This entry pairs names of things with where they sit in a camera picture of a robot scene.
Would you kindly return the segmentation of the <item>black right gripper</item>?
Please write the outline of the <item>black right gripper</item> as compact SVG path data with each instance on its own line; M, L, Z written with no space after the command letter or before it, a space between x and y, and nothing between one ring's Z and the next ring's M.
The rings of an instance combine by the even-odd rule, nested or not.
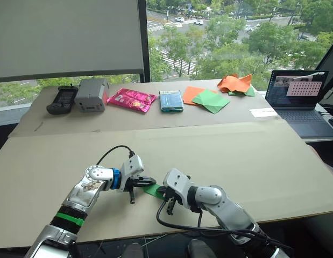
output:
M163 201L167 201L167 214L173 214L173 209L176 203L183 205L181 197L170 187L158 187L157 197Z

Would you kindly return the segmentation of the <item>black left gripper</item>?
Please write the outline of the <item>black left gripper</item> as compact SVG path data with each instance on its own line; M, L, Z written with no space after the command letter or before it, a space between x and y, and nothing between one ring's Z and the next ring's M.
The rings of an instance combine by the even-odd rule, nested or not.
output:
M134 196L134 187L151 187L156 184L156 181L147 176L132 176L126 181L126 190L129 192L130 203L134 204L136 202Z

